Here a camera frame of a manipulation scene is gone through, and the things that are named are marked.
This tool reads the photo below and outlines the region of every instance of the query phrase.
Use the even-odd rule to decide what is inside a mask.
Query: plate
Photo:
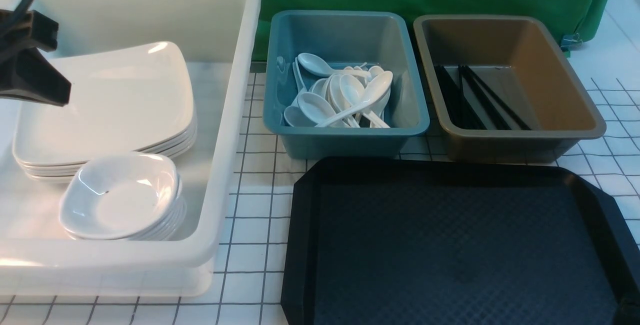
[[[25,102],[13,141],[19,163],[84,163],[160,145],[186,131],[194,95],[185,59],[156,42],[51,60],[71,81],[67,106]]]

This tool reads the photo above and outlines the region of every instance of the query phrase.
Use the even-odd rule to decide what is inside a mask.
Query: stack of bowls
[[[185,220],[181,191],[176,164],[166,156],[104,156],[74,175],[59,220],[73,239],[163,241]]]

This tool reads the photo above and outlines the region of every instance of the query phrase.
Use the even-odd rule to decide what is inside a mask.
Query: serving tray
[[[563,168],[327,158],[294,187],[281,303],[290,325],[635,324],[639,271],[614,199]]]

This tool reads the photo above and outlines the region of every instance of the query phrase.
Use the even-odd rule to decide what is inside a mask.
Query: white spoon
[[[340,90],[340,84],[342,83],[343,77],[352,77],[355,79],[355,77],[353,77],[352,75],[339,74],[339,75],[333,75],[331,77],[331,81],[329,81],[329,94],[331,95],[331,105],[333,106],[333,109],[337,113],[340,113],[352,107],[352,104],[350,104],[349,101],[345,99],[342,91]],[[347,121],[347,124],[349,124],[349,126],[352,128],[360,127],[360,125],[358,124],[358,122],[355,120],[353,116],[347,116],[345,120]]]
[[[311,121],[297,106],[287,106],[284,109],[284,120],[291,127],[315,127]]]
[[[365,88],[362,83],[356,79],[355,76],[351,75],[342,75],[340,78],[340,92],[342,93],[342,97],[351,105],[354,106],[360,102],[362,95],[364,94]],[[375,124],[379,128],[387,128],[389,125],[385,123],[382,118],[379,118],[371,108],[366,108],[362,110],[362,115],[369,119],[372,124]]]
[[[325,84],[326,81],[327,79],[318,79],[316,82],[313,83],[313,85],[311,85],[311,87],[309,88],[309,91],[313,94],[320,95],[322,97],[322,94],[320,94],[320,90],[322,90],[322,86]]]
[[[368,72],[367,70],[361,68],[360,66],[354,66],[353,67],[354,70],[362,70],[363,72],[368,73],[369,75],[371,75],[370,72]],[[362,83],[362,85],[367,86],[367,84],[371,81],[371,79],[373,79],[373,76],[370,77],[362,77],[362,76],[357,76],[358,80]]]
[[[310,53],[301,53],[297,56],[297,61],[307,72],[317,76],[326,78],[331,74],[351,74],[361,77],[366,77],[367,79],[371,76],[368,71],[363,70],[336,70],[329,66],[329,64],[324,61],[320,56]]]
[[[331,104],[313,92],[304,92],[300,94],[300,98],[297,103],[299,104],[302,113],[304,113],[304,115],[314,123],[324,122],[327,118],[336,116],[336,111],[331,107]],[[349,126],[345,124],[345,122],[341,121],[343,117],[340,117],[322,127],[326,128],[329,125],[335,124],[335,126],[339,128],[348,128]]]
[[[374,79],[378,75],[382,74],[384,71],[385,70],[382,67],[378,66],[378,65],[373,65],[368,70],[368,72],[371,74],[371,78],[372,79]],[[389,88],[389,91],[387,91],[386,95],[384,95],[382,100],[380,100],[379,102],[377,102],[375,105],[373,105],[371,107],[371,111],[373,111],[373,113],[375,115],[377,115],[377,117],[380,118],[380,119],[383,118],[383,114],[384,114],[385,108],[387,107],[387,104],[389,102],[390,95],[391,95],[391,89]]]
[[[375,77],[375,79],[371,80],[371,82],[368,83],[368,86],[366,86],[364,93],[359,98],[358,104],[348,108],[346,111],[341,111],[340,113],[337,113],[336,115],[331,116],[322,122],[318,122],[318,125],[315,125],[315,127],[327,127],[335,122],[339,122],[347,116],[354,115],[355,113],[360,113],[364,109],[370,108],[373,104],[380,101],[380,99],[384,97],[385,93],[391,86],[391,81],[393,81],[393,79],[394,75],[390,71],[385,71],[382,74],[378,75],[377,77]]]
[[[322,83],[322,85],[320,86],[320,88],[318,88],[316,94],[320,95],[321,97],[323,97],[324,99],[327,99],[327,92],[329,92],[329,82],[331,81],[331,77],[334,77],[336,75],[331,75],[329,76],[329,78],[325,79],[325,81]]]
[[[302,74],[300,72],[300,65],[297,57],[293,60],[293,77],[295,79],[295,86],[297,86],[297,92],[307,91],[305,82],[302,80]]]
[[[382,74],[385,70],[378,66],[378,65],[373,65],[369,70],[368,73],[371,74],[371,77],[377,77],[378,75]]]

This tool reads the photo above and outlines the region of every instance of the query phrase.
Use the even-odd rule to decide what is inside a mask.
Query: tray textured surface
[[[392,168],[317,178],[314,325],[601,325],[613,318],[617,302],[561,178],[466,187],[435,186],[435,171],[397,167],[378,176]],[[365,172],[377,181],[354,180]]]

